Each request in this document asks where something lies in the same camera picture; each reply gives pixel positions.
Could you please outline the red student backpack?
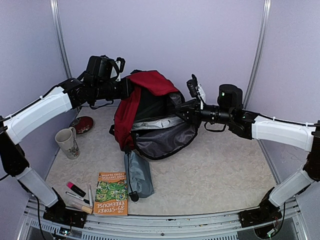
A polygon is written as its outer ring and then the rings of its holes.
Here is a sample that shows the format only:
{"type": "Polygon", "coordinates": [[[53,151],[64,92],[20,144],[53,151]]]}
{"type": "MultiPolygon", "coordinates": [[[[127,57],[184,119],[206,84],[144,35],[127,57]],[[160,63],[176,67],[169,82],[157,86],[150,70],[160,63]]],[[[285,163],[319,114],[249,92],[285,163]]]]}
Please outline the red student backpack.
{"type": "Polygon", "coordinates": [[[134,83],[134,91],[120,101],[109,129],[123,152],[136,150],[150,160],[162,160],[196,138],[198,127],[186,122],[165,129],[132,131],[134,122],[175,116],[175,106],[184,103],[185,98],[156,70],[134,70],[126,78],[134,83]]]}

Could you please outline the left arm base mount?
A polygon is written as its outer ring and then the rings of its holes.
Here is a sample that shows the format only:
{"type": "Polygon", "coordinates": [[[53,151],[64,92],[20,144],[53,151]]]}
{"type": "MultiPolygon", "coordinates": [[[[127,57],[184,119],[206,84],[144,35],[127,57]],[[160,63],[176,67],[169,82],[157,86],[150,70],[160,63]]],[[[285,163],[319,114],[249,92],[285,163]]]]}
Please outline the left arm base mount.
{"type": "Polygon", "coordinates": [[[58,196],[53,206],[45,208],[43,218],[54,223],[83,229],[87,215],[86,212],[67,208],[63,199],[58,196]]]}

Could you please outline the white coffee cover book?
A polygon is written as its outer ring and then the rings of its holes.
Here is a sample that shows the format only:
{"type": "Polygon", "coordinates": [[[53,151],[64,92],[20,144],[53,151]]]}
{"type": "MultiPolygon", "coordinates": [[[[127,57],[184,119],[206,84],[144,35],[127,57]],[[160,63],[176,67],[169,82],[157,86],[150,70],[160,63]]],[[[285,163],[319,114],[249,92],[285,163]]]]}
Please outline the white coffee cover book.
{"type": "Polygon", "coordinates": [[[174,127],[183,123],[184,121],[178,116],[169,116],[159,119],[150,119],[143,121],[136,121],[133,123],[132,131],[142,131],[142,130],[160,130],[174,127]]]}

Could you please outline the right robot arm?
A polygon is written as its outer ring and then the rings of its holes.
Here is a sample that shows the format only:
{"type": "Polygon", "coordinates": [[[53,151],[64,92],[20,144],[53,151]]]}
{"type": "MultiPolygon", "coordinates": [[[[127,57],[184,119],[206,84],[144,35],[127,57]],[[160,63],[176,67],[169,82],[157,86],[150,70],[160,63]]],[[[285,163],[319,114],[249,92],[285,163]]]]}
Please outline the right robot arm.
{"type": "Polygon", "coordinates": [[[302,149],[308,153],[306,163],[283,183],[266,194],[256,210],[256,218],[266,222],[278,207],[297,193],[320,180],[320,124],[300,123],[268,117],[243,109],[243,91],[232,84],[219,86],[217,105],[204,101],[202,87],[187,82],[193,100],[175,108],[175,114],[190,125],[222,124],[238,137],[267,140],[302,149]]]}

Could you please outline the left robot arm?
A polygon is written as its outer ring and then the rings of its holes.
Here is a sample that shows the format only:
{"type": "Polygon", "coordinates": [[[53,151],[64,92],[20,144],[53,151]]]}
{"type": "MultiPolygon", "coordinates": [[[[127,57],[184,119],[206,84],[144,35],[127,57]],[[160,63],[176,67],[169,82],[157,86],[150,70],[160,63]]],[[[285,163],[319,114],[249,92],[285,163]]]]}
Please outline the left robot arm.
{"type": "Polygon", "coordinates": [[[61,223],[70,218],[69,209],[58,193],[30,167],[19,144],[49,120],[83,104],[96,109],[98,100],[106,100],[111,105],[114,100],[128,98],[134,86],[130,80],[121,77],[125,63],[122,57],[91,56],[86,70],[79,77],[53,86],[32,103],[0,119],[0,159],[4,171],[16,178],[61,223]]]}

